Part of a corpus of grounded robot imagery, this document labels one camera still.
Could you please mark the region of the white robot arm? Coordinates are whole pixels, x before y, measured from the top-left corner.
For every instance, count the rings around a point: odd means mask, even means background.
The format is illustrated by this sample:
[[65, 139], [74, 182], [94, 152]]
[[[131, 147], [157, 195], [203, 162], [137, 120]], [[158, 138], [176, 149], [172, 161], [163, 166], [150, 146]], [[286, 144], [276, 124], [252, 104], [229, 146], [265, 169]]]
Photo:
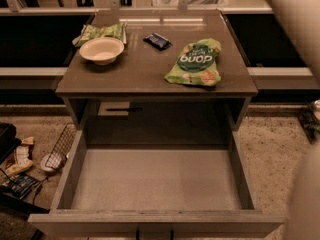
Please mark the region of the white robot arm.
[[[320, 0], [265, 0], [299, 54], [320, 79]], [[320, 142], [304, 157], [293, 181], [285, 240], [320, 240]]]

